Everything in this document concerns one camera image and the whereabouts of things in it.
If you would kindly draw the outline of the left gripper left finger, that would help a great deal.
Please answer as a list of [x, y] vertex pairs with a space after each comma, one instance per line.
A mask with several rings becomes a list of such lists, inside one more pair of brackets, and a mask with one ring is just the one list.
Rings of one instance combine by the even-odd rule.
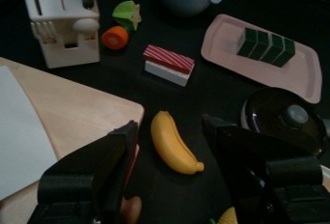
[[125, 197], [137, 135], [129, 122], [59, 160], [42, 176], [27, 224], [137, 224], [141, 199]]

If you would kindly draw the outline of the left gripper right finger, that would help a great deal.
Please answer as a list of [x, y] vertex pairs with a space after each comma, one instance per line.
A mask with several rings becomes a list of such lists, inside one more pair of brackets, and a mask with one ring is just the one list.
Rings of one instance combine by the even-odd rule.
[[314, 155], [209, 115], [202, 117], [202, 133], [238, 224], [330, 224], [330, 191]]

